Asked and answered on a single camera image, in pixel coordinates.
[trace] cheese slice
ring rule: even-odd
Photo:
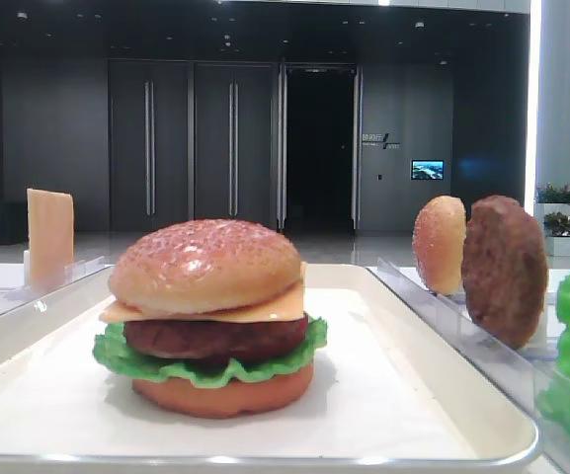
[[[60,283],[74,263],[71,195],[28,189],[30,284]]]
[[[201,314],[162,314],[154,319],[181,319],[184,321],[220,321],[225,323],[260,323],[265,321],[295,321],[304,316],[304,281],[301,279],[289,291],[275,299],[255,306],[215,311]],[[153,319],[137,309],[115,301],[100,315],[100,320],[111,324],[122,321]]]

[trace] small screen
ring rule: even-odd
[[[413,180],[441,180],[444,175],[445,163],[443,161],[413,161]]]

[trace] white tray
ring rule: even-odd
[[[329,324],[298,403],[202,421],[162,412],[91,356],[111,269],[0,316],[0,473],[521,473],[535,423],[366,269],[310,265]]]

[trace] top bun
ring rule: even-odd
[[[268,301],[301,278],[283,235],[240,220],[192,220],[139,239],[109,279],[143,313],[206,313]]]
[[[419,212],[412,249],[419,276],[431,291],[452,294],[461,288],[465,233],[466,212],[457,197],[435,197]]]

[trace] gray door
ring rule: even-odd
[[[112,229],[146,232],[152,225],[146,176],[148,67],[114,62],[110,74]]]
[[[188,220],[188,66],[151,65],[153,228]]]
[[[195,218],[233,217],[233,68],[195,68]]]
[[[111,65],[112,229],[148,232],[188,218],[188,66]]]
[[[236,218],[271,226],[274,69],[237,67],[234,81],[238,117]]]

